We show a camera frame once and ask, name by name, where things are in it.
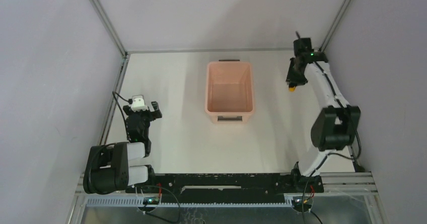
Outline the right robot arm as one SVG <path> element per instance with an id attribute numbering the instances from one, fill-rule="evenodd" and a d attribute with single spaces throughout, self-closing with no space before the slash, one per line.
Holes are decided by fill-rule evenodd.
<path id="1" fill-rule="evenodd" d="M 294 170 L 299 176 L 311 179 L 320 175 L 320 169 L 330 156 L 355 161 L 360 157 L 345 156 L 342 151 L 360 137 L 357 132 L 361 110 L 352 106 L 335 82 L 327 56 L 312 47 L 310 38 L 298 37 L 293 42 L 294 57 L 290 59 L 286 83 L 290 91 L 310 84 L 320 106 L 311 129 L 311 147 Z"/>

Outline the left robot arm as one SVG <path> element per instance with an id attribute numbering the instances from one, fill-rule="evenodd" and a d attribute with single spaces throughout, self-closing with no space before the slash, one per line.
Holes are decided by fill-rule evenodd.
<path id="1" fill-rule="evenodd" d="M 151 122 L 163 115 L 158 102 L 151 102 L 151 111 L 147 105 L 138 104 L 138 101 L 141 99 L 123 106 L 121 110 L 127 141 L 91 147 L 83 177 L 83 188 L 87 194 L 106 195 L 148 180 L 147 166 L 130 167 L 129 162 L 150 155 Z"/>

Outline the pink plastic bin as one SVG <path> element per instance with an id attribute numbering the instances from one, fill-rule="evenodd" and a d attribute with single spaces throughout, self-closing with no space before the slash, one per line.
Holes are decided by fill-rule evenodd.
<path id="1" fill-rule="evenodd" d="M 252 64 L 211 61 L 206 69 L 205 112 L 211 122 L 246 123 L 255 112 Z"/>

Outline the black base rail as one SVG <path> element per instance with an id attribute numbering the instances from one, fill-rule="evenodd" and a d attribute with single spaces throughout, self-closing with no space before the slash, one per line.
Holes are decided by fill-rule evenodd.
<path id="1" fill-rule="evenodd" d="M 323 193 L 323 181 L 295 174 L 154 174 L 142 184 L 128 187 L 162 196 L 166 203 L 180 204 L 267 204 L 283 203 L 286 194 Z"/>

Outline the aluminium frame front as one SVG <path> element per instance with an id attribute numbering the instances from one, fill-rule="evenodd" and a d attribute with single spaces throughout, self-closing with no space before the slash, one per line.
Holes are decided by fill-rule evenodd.
<path id="1" fill-rule="evenodd" d="M 78 184 L 67 223 L 388 223 L 370 173 L 329 173 L 323 192 L 277 194 L 237 186 L 89 195 Z"/>

